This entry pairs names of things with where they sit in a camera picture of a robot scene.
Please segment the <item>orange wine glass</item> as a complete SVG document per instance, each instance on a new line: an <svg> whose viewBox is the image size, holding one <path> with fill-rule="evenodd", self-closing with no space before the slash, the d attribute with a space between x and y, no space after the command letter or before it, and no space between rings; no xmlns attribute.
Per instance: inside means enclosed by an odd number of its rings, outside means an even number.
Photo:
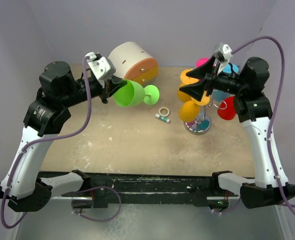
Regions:
<svg viewBox="0 0 295 240"><path fill-rule="evenodd" d="M180 74L181 84L179 85L179 88L181 88L185 85L197 83L199 81L197 78L192 78L192 77L186 76L186 73L190 72L191 70L192 69L185 69L181 72L181 74ZM189 95L187 95L186 93L184 93L180 90L177 91L177 97L181 102L184 102L184 103L192 100L192 98Z"/></svg>
<svg viewBox="0 0 295 240"><path fill-rule="evenodd" d="M201 107L210 102L210 96L204 96L201 101L197 101L191 97L191 100L183 102L179 109L178 116L183 122L192 122L199 114Z"/></svg>

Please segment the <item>pink plastic wine glass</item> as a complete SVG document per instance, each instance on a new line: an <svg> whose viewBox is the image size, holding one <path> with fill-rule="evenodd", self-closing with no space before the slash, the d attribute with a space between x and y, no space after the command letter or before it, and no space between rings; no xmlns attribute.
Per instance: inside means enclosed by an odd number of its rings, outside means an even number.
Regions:
<svg viewBox="0 0 295 240"><path fill-rule="evenodd" d="M196 68L201 67L201 66L203 66L204 64L206 64L208 61L209 61L209 58L207 58L207 57L200 58L199 60L196 61L196 63L195 63L195 67L196 67Z"/></svg>

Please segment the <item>green plastic wine glass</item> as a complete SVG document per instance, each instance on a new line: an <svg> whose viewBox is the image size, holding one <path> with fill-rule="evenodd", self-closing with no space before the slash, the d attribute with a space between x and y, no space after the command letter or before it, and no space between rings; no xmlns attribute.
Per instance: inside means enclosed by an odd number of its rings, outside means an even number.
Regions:
<svg viewBox="0 0 295 240"><path fill-rule="evenodd" d="M142 102L153 106L160 99L159 89L155 85L143 87L138 82L127 79L123 79L121 82L126 83L126 85L113 94L115 103L120 107L133 107Z"/></svg>

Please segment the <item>blue plastic wine glass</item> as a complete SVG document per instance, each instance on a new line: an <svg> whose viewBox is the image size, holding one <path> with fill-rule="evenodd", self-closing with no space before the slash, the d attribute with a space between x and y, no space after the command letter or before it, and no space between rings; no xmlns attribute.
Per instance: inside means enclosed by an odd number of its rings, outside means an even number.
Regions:
<svg viewBox="0 0 295 240"><path fill-rule="evenodd" d="M228 65L225 66L225 68L221 72L222 74L225 75L230 75L232 73L239 73L239 67L233 63L229 63ZM212 92L212 97L214 98L215 101L221 102L224 101L226 98L230 97L231 94L220 91L220 90L214 90Z"/></svg>

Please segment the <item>red plastic wine glass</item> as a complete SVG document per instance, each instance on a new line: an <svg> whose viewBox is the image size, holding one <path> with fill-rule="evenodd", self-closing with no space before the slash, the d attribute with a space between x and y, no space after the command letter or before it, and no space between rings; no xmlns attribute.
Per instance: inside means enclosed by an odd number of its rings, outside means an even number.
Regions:
<svg viewBox="0 0 295 240"><path fill-rule="evenodd" d="M230 121L235 118L236 111L234 108L234 96L227 97L221 102L217 109L217 114L220 118Z"/></svg>

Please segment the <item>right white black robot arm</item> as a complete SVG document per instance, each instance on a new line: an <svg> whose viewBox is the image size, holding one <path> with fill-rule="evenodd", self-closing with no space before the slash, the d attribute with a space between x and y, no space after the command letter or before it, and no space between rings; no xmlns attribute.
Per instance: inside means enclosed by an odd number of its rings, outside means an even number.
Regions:
<svg viewBox="0 0 295 240"><path fill-rule="evenodd" d="M272 127L273 111L263 93L268 80L269 64L260 57L251 57L240 73L220 73L212 56L203 65L185 75L197 79L179 90L199 101L213 90L233 95L233 108L246 132L254 162L254 179L230 171L213 173L210 191L221 196L227 190L240 196L248 209L278 205L295 197L295 184L286 176L277 150Z"/></svg>

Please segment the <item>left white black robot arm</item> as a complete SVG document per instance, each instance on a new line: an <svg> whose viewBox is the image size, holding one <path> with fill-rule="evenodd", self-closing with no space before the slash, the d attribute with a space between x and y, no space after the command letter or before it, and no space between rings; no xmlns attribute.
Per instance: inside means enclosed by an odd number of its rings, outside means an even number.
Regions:
<svg viewBox="0 0 295 240"><path fill-rule="evenodd" d="M38 174L51 144L60 139L63 125L71 117L70 107L96 97L106 104L125 85L115 77L115 71L105 57L87 60L85 72L77 80L67 62L55 61L45 67L39 76L41 87L23 120L15 159L0 182L3 205L18 213L36 212L52 198L72 192L85 196L90 192L91 179L79 170L52 178Z"/></svg>

